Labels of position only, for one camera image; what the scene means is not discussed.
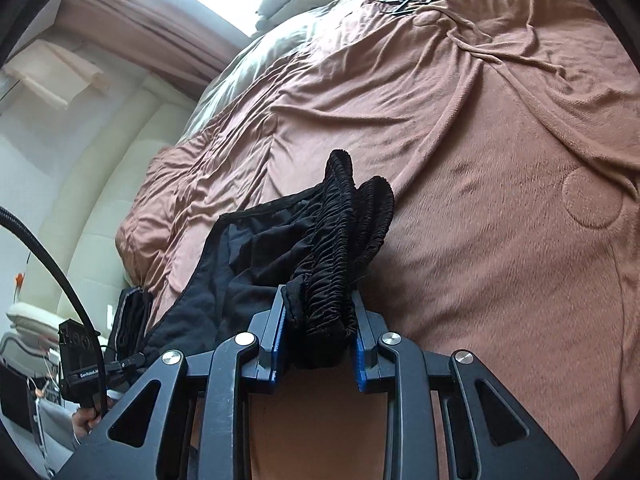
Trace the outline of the person's left hand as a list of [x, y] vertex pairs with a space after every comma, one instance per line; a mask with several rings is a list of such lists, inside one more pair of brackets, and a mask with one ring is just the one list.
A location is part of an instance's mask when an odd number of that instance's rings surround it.
[[102, 419], [103, 408], [78, 408], [72, 415], [74, 437], [81, 442]]

